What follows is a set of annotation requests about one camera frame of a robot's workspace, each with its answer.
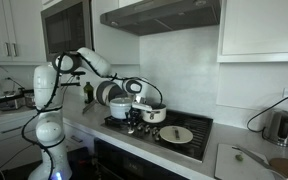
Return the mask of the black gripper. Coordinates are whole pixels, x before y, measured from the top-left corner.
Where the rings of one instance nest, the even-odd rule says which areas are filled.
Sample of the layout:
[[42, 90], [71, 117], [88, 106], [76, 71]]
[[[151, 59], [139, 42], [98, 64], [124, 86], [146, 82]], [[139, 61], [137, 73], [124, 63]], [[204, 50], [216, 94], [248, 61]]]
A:
[[131, 108], [128, 112], [127, 115], [127, 127], [128, 129], [132, 129], [134, 127], [134, 129], [137, 129], [139, 122], [137, 122], [137, 120], [140, 118], [141, 116], [141, 110], [140, 109], [136, 109], [136, 108]]

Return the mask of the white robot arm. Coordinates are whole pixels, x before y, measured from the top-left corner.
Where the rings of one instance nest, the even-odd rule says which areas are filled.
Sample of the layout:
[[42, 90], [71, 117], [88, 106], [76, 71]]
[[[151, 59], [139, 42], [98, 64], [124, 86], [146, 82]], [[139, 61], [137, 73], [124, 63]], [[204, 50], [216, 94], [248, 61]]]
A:
[[112, 75], [110, 63], [86, 47], [76, 52], [63, 52], [52, 63], [38, 66], [33, 80], [37, 139], [31, 140], [25, 135], [22, 138], [41, 149], [42, 163], [30, 173], [28, 180], [69, 180], [72, 176], [65, 145], [60, 76], [70, 74], [79, 67], [93, 71], [101, 78], [111, 78], [124, 91], [133, 94], [137, 104], [144, 101], [149, 85], [147, 79]]

